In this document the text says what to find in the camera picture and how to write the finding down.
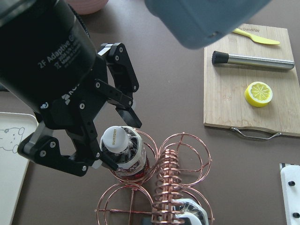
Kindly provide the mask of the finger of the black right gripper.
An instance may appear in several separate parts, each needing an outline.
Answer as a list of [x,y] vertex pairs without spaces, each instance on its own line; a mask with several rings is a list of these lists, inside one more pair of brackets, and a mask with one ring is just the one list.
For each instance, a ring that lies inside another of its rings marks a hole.
[[105,59],[114,86],[97,78],[95,88],[106,97],[108,103],[115,106],[115,110],[128,126],[140,128],[142,122],[133,110],[133,93],[138,91],[139,83],[124,44],[104,43],[98,55]]
[[36,130],[21,141],[17,152],[28,160],[58,171],[82,177],[89,167],[106,167],[115,171],[118,166],[100,150],[93,121],[83,121],[78,127],[82,134],[66,130],[58,137],[40,121]]

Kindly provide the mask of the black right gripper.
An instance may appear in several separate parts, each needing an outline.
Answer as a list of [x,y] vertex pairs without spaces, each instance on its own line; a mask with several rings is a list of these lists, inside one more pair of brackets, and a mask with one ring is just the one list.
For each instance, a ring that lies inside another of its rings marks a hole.
[[94,79],[107,81],[77,12],[64,0],[0,3],[0,82],[50,129],[79,131],[101,109]]

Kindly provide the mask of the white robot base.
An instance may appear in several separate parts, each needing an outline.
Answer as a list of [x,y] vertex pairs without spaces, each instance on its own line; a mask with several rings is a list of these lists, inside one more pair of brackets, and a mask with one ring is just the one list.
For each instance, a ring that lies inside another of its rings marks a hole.
[[286,223],[300,224],[300,166],[280,163]]

